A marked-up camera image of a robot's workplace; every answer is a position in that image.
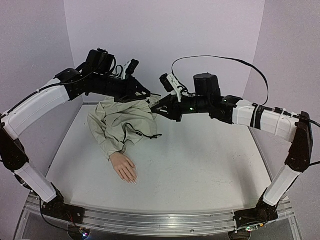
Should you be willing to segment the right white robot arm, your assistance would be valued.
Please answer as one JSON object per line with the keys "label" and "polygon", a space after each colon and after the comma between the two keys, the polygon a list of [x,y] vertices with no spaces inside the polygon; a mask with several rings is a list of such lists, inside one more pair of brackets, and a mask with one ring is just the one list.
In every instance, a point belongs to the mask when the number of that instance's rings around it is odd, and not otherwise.
{"label": "right white robot arm", "polygon": [[159,79],[169,95],[152,106],[153,113],[176,122],[180,122],[186,114],[207,113],[211,119],[265,131],[291,143],[284,166],[256,206],[238,210],[233,217],[237,229],[276,220],[281,198],[298,176],[312,165],[313,133],[309,114],[266,107],[232,95],[222,96],[218,77],[210,73],[193,77],[195,93],[190,95],[183,95],[184,86],[174,74],[165,73]]}

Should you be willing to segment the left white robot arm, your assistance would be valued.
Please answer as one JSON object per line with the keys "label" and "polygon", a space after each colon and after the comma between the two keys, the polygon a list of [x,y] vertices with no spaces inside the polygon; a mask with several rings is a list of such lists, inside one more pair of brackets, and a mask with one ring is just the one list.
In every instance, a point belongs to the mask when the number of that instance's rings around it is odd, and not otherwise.
{"label": "left white robot arm", "polygon": [[68,213],[64,197],[32,164],[19,137],[44,115],[76,98],[99,94],[114,98],[116,103],[145,100],[151,92],[133,73],[139,64],[132,59],[121,77],[113,75],[116,58],[103,49],[92,49],[86,61],[77,68],[68,68],[45,86],[36,90],[0,116],[0,157],[6,169],[36,193],[56,218]]}

